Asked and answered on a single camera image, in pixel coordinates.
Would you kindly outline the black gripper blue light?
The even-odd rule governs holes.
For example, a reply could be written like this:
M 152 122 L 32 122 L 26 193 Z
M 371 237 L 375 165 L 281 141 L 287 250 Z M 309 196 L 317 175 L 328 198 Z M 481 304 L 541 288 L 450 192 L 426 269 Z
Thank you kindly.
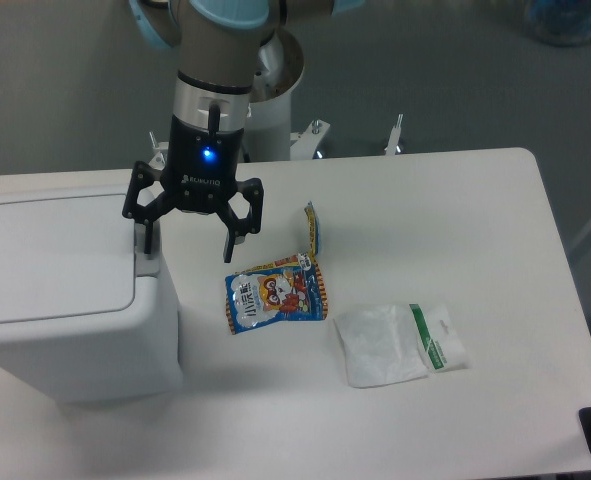
M 243 133 L 242 129 L 211 133 L 173 117 L 164 169 L 157 170 L 144 161 L 134 164 L 122 215 L 145 227 L 145 254 L 152 253 L 155 222 L 173 209 L 217 214 L 227 228 L 225 263 L 231 262 L 235 245 L 243 243 L 248 234 L 261 231 L 262 181 L 235 179 Z M 162 193 L 148 204 L 140 204 L 140 192 L 155 182 L 162 186 Z M 237 193 L 249 204 L 244 218 L 239 218 L 229 203 Z

